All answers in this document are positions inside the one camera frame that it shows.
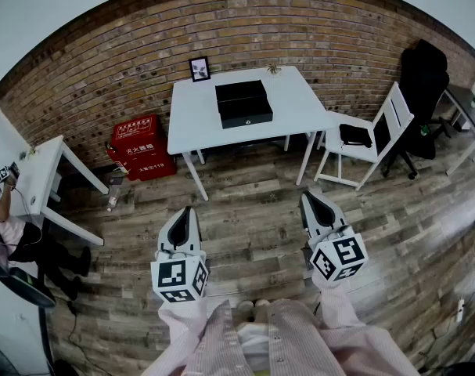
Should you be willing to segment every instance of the brick wall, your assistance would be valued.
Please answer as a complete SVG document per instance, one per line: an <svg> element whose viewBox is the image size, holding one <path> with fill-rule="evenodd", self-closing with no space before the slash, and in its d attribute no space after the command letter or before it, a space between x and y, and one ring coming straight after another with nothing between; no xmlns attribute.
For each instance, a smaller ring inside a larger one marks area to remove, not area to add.
<svg viewBox="0 0 475 376"><path fill-rule="evenodd" d="M212 73L294 65L327 109L372 118L421 38L444 51L453 83L473 84L475 51L399 0L112 0L23 58L0 107L30 144L63 134L99 167L116 123L155 113L167 131L190 58L208 56Z"/></svg>

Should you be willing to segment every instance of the small plant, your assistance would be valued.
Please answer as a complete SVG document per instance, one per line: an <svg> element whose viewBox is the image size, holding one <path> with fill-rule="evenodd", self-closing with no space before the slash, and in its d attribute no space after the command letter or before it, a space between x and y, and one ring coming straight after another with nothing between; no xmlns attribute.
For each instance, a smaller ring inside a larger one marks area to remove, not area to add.
<svg viewBox="0 0 475 376"><path fill-rule="evenodd" d="M276 64L269 64L267 67L267 71L272 75L277 75L281 72L281 68L277 67Z"/></svg>

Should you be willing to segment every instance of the small bottle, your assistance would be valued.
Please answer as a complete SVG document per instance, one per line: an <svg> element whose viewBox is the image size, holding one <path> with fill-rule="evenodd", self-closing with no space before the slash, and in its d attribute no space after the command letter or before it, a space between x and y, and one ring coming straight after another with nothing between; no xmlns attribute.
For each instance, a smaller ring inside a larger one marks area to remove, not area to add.
<svg viewBox="0 0 475 376"><path fill-rule="evenodd" d="M111 186L109 190L110 198L109 198L109 204L106 207L106 211L111 212L113 208L115 208L117 204L117 200L119 199L119 196L121 195L121 188L118 186Z"/></svg>

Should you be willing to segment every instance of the pink shirt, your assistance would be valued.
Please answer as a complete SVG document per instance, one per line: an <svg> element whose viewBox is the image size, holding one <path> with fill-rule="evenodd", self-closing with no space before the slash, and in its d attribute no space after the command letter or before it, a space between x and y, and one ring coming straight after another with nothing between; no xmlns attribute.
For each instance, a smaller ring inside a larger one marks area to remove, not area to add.
<svg viewBox="0 0 475 376"><path fill-rule="evenodd" d="M266 307L271 376L418 376L384 329L362 323L341 285L312 280L321 290L316 315L281 299ZM232 326L229 301L206 318L206 301L168 305L159 316L171 345L143 376L253 376Z"/></svg>
<svg viewBox="0 0 475 376"><path fill-rule="evenodd" d="M5 222L0 222L0 237L2 240L9 244L8 253L11 255L23 236L23 228L25 222L17 217L8 217Z"/></svg>

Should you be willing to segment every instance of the red fire extinguisher box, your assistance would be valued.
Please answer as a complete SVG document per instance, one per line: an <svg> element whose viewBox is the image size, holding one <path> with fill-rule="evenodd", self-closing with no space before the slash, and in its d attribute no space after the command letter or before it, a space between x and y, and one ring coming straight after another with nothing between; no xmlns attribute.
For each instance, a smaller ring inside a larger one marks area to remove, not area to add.
<svg viewBox="0 0 475 376"><path fill-rule="evenodd" d="M175 160L167 153L167 138L155 114L116 125L107 153L131 181L176 174Z"/></svg>

